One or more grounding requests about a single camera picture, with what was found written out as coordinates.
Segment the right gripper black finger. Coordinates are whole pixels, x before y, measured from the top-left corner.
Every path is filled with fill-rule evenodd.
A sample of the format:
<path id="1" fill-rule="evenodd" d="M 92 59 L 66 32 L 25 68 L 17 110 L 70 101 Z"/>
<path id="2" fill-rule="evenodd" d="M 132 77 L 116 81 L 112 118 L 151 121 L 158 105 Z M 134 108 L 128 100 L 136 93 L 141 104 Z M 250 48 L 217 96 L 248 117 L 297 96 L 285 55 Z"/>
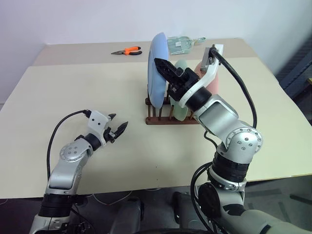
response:
<path id="1" fill-rule="evenodd" d="M 176 68 L 169 61 L 161 58 L 155 58 L 154 63 L 157 71 L 168 82 L 176 82 L 182 76 L 182 69 Z"/>

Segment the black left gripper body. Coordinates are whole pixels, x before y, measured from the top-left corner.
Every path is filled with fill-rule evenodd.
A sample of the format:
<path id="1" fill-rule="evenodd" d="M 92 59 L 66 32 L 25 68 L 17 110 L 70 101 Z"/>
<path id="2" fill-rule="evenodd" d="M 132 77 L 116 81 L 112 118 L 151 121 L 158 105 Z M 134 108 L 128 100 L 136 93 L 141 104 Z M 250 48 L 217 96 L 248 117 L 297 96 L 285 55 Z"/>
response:
<path id="1" fill-rule="evenodd" d="M 115 133 L 113 133 L 111 131 L 111 128 L 107 128 L 105 131 L 104 131 L 104 140 L 106 143 L 110 142 L 110 143 L 114 143 L 115 142 L 115 139 L 116 139 L 116 135 Z"/>

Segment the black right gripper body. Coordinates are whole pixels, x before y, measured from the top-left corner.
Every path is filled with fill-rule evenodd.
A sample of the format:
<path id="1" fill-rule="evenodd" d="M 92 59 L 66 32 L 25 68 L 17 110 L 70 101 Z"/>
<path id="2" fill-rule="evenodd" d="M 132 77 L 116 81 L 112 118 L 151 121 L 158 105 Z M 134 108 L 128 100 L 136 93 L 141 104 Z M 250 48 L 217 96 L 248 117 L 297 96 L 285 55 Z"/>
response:
<path id="1" fill-rule="evenodd" d="M 169 96 L 174 100 L 181 100 L 187 91 L 199 81 L 199 77 L 188 67 L 185 70 L 178 68 L 169 72 L 167 81 Z"/>

